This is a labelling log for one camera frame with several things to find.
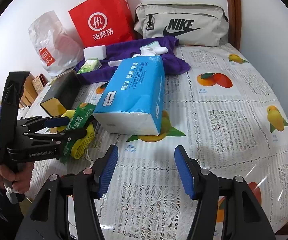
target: nike swoosh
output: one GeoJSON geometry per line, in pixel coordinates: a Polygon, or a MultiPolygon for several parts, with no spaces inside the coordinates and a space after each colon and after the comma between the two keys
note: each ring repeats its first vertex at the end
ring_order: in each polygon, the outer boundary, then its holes
{"type": "Polygon", "coordinates": [[[184,30],[184,31],[180,31],[180,32],[175,32],[175,33],[169,33],[166,28],[167,28],[167,26],[165,27],[165,29],[163,31],[163,35],[164,36],[169,35],[169,36],[173,36],[173,37],[176,37],[176,36],[181,35],[181,34],[189,33],[189,32],[195,31],[195,30],[202,29],[202,28],[196,28],[196,29],[189,29],[189,30],[184,30]]]}

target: haidilao logo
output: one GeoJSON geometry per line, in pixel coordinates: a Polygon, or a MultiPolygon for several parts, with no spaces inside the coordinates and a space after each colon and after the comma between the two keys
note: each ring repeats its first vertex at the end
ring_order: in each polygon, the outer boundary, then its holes
{"type": "Polygon", "coordinates": [[[88,19],[88,25],[93,31],[101,31],[107,25],[107,17],[104,13],[93,13],[88,19]]]}

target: zipper pull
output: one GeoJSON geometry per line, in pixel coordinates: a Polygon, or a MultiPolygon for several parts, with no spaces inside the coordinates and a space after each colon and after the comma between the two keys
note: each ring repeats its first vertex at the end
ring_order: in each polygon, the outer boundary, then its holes
{"type": "Polygon", "coordinates": [[[154,30],[154,23],[153,23],[153,21],[151,19],[152,19],[152,15],[150,14],[148,16],[148,22],[147,22],[146,28],[145,28],[145,30],[147,30],[147,31],[154,30]]]}

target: bed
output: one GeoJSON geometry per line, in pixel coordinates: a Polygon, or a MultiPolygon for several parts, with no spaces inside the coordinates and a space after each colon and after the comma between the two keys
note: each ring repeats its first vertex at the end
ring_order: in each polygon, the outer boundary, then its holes
{"type": "MultiPolygon", "coordinates": [[[[175,147],[183,145],[190,158],[215,175],[243,176],[276,232],[288,221],[288,126],[271,131],[267,111],[278,110],[285,122],[288,119],[275,94],[229,43],[216,48],[179,46],[174,53],[191,70],[166,77],[163,116],[172,126],[167,135],[142,140],[109,134],[100,127],[82,159],[66,165],[37,162],[27,196],[34,198],[51,174],[78,173],[116,144],[119,159],[108,193],[96,201],[106,239],[186,239],[197,202],[185,194],[174,161],[175,147]],[[224,75],[231,84],[200,83],[198,77],[207,73],[224,75]]],[[[98,88],[104,84],[84,86],[75,106],[97,104],[102,92],[98,88]]],[[[39,107],[47,90],[26,117],[47,116],[39,107]]],[[[223,201],[219,198],[214,239],[221,237],[223,201]]],[[[72,199],[69,203],[70,230],[76,236],[72,199]]]]}

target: cardboard box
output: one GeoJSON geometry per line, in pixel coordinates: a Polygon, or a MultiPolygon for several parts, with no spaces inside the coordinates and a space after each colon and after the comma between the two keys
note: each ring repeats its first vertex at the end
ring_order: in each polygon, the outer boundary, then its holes
{"type": "Polygon", "coordinates": [[[45,84],[46,84],[43,78],[43,74],[40,74],[35,79],[33,79],[32,84],[34,86],[36,93],[39,95],[44,89],[45,84]]]}
{"type": "Polygon", "coordinates": [[[161,56],[124,59],[93,115],[109,133],[159,135],[164,82],[161,56]]]}

